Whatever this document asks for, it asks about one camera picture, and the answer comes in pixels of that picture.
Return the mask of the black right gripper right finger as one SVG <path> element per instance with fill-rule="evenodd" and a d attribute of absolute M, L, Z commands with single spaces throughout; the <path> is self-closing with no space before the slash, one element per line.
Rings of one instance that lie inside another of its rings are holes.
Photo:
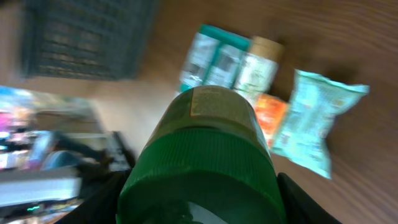
<path fill-rule="evenodd" d="M 289 224 L 341 224 L 287 174 L 280 172 L 277 182 Z"/>

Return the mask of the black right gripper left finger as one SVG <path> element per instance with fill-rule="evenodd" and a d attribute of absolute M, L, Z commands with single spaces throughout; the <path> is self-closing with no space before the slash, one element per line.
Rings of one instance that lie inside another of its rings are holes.
<path fill-rule="evenodd" d="M 121 170 L 83 181 L 83 202 L 56 221 L 59 224 L 116 224 L 119 194 L 131 171 Z"/>

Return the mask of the teal wet wipes pack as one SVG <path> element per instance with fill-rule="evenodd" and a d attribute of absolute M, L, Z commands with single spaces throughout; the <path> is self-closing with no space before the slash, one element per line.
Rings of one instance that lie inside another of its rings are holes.
<path fill-rule="evenodd" d="M 367 85 L 348 85 L 296 70 L 289 108 L 275 134 L 271 152 L 331 179 L 325 139 L 335 118 L 368 93 Z"/>

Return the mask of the orange tissue packet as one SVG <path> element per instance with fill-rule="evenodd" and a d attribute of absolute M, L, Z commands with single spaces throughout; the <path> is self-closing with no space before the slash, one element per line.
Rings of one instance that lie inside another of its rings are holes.
<path fill-rule="evenodd" d="M 262 94 L 255 104 L 254 111 L 269 149 L 288 108 L 288 103 L 268 94 Z"/>

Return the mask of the green capped jar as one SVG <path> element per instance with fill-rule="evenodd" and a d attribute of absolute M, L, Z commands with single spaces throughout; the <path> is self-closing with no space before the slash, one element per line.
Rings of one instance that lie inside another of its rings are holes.
<path fill-rule="evenodd" d="M 118 223 L 286 223 L 252 106 L 221 86 L 179 94 L 142 150 L 118 200 Z"/>

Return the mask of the white tube with tan cap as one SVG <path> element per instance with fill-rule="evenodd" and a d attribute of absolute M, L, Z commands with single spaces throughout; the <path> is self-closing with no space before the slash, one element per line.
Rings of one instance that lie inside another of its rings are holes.
<path fill-rule="evenodd" d="M 284 46 L 272 40 L 254 36 L 241 64 L 233 90 L 255 106 L 268 91 L 279 68 Z"/>

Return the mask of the green 3M package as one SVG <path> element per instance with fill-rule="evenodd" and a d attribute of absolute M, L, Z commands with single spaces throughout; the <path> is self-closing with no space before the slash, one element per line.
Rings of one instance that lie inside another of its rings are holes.
<path fill-rule="evenodd" d="M 181 92 L 196 86 L 232 89 L 251 40 L 207 24 L 195 34 L 180 72 Z"/>

